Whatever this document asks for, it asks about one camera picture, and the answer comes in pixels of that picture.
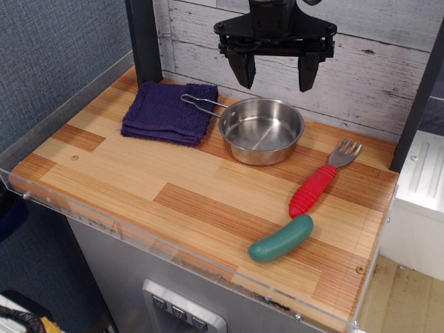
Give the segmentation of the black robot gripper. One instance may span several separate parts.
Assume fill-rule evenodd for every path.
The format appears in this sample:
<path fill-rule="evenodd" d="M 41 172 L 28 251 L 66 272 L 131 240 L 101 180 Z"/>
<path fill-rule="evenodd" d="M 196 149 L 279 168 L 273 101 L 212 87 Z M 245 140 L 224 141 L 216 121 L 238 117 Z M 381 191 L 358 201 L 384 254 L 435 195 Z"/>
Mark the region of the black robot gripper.
<path fill-rule="evenodd" d="M 297 1 L 249 1 L 250 12 L 218 22 L 219 50 L 239 84 L 247 89 L 256 74 L 255 56 L 297 57 L 299 88 L 313 87 L 319 62 L 334 56 L 337 26 L 304 13 Z"/>

